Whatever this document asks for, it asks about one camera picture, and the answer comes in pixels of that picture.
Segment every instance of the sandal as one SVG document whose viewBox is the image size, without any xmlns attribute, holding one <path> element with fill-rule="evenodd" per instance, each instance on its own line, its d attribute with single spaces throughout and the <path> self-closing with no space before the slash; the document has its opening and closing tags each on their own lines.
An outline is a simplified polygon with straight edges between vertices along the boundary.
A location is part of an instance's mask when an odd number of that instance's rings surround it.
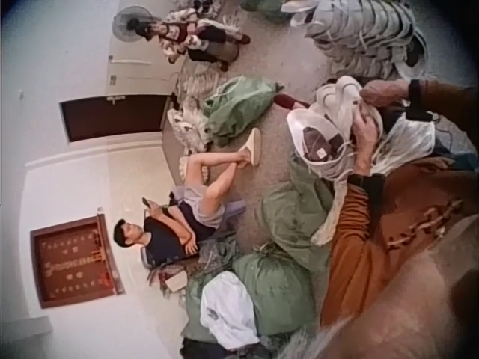
<svg viewBox="0 0 479 359">
<path fill-rule="evenodd" d="M 241 40 L 238 40 L 238 43 L 242 45 L 248 45 L 251 42 L 251 38 L 248 35 L 242 34 Z"/>
<path fill-rule="evenodd" d="M 242 145 L 239 151 L 248 149 L 251 154 L 251 166 L 257 167 L 260 164 L 261 159 L 261 131 L 254 127 L 246 140 L 246 143 Z"/>
<path fill-rule="evenodd" d="M 273 97 L 273 102 L 276 105 L 282 108 L 285 108 L 287 110 L 292 110 L 295 103 L 299 103 L 300 105 L 303 105 L 306 108 L 309 107 L 309 103 L 294 99 L 293 97 L 285 93 L 278 93 L 277 95 L 275 95 Z"/>
<path fill-rule="evenodd" d="M 220 65 L 219 65 L 219 69 L 225 73 L 228 71 L 228 69 L 230 68 L 230 65 L 228 62 L 226 61 L 220 61 Z"/>
</svg>

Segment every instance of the wooden plaque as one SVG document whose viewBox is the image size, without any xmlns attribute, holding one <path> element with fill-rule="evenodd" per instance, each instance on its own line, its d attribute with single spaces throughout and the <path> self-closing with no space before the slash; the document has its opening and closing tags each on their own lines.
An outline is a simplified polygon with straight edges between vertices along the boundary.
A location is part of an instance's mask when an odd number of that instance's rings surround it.
<svg viewBox="0 0 479 359">
<path fill-rule="evenodd" d="M 31 253 L 42 308 L 124 293 L 103 214 L 31 231 Z"/>
</svg>

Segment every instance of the floor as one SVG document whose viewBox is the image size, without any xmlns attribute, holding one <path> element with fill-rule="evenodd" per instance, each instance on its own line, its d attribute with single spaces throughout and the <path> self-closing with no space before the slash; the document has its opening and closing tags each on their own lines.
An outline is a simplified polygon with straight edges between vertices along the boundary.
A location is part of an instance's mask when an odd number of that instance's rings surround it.
<svg viewBox="0 0 479 359">
<path fill-rule="evenodd" d="M 239 59 L 225 76 L 220 75 L 219 82 L 238 75 L 265 76 L 282 83 L 284 91 L 296 98 L 311 101 L 317 86 L 330 77 L 326 57 L 310 40 L 304 38 L 301 28 L 268 23 L 261 15 L 238 10 L 240 2 L 227 1 L 222 13 L 229 15 L 228 19 L 233 19 L 241 26 L 252 41 L 250 45 L 242 47 Z M 467 58 L 454 31 L 434 11 L 431 3 L 428 0 L 417 0 L 412 4 L 412 9 L 429 44 L 430 68 L 427 77 L 458 85 L 476 85 L 474 63 Z M 205 68 L 187 63 L 185 73 L 194 71 L 201 73 Z M 216 74 L 212 70 L 204 73 Z M 285 110 L 273 106 L 262 117 L 259 123 L 263 135 L 262 165 L 258 169 L 246 168 L 240 171 L 234 183 L 233 196 L 240 196 L 247 203 L 246 213 L 239 220 L 238 232 L 239 244 L 245 251 L 269 240 L 257 226 L 254 208 L 269 185 L 285 180 L 288 176 L 287 156 L 293 145 L 285 115 Z M 451 123 L 440 123 L 438 127 L 452 133 L 451 136 L 448 132 L 438 132 L 438 137 L 446 147 L 456 151 L 472 148 L 465 135 Z M 247 133 L 235 139 L 227 150 L 239 148 L 246 137 Z M 163 135 L 163 147 L 172 176 L 176 183 L 180 183 L 177 163 L 183 154 L 183 148 L 174 138 L 169 126 L 166 126 Z M 215 168 L 212 171 L 213 178 L 221 170 L 222 168 Z"/>
</svg>

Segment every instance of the black t-shirt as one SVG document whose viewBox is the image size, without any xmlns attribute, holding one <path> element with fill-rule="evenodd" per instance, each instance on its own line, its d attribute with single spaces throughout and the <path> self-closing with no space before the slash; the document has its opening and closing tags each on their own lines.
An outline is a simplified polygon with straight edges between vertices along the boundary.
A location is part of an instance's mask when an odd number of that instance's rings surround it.
<svg viewBox="0 0 479 359">
<path fill-rule="evenodd" d="M 192 228 L 193 232 L 195 232 L 197 243 L 209 239 L 216 232 L 215 228 L 204 226 L 196 221 L 193 210 L 189 204 L 181 202 L 178 204 L 178 208 L 183 213 L 186 222 Z M 163 213 L 169 218 L 174 219 L 167 210 L 164 210 Z M 146 246 L 146 249 L 153 257 L 157 266 L 163 263 L 174 263 L 187 257 L 177 235 L 166 224 L 152 217 L 146 217 L 143 223 L 143 229 L 145 232 L 151 233 L 151 240 Z"/>
<path fill-rule="evenodd" d="M 154 218 L 146 217 L 143 228 L 145 232 L 151 233 L 151 240 L 146 249 L 157 266 L 163 263 L 176 262 L 186 257 L 180 240 L 166 224 Z"/>
</svg>

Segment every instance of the gray shorts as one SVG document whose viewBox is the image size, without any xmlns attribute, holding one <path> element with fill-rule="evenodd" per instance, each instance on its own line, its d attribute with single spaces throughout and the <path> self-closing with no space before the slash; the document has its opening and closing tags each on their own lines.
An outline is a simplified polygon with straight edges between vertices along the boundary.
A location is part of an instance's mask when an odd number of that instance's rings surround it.
<svg viewBox="0 0 479 359">
<path fill-rule="evenodd" d="M 220 205 L 215 213 L 209 215 L 203 214 L 200 209 L 200 202 L 206 190 L 207 187 L 205 185 L 185 185 L 183 200 L 192 208 L 193 215 L 199 223 L 207 227 L 218 229 L 223 222 L 225 206 L 223 204 Z"/>
</svg>

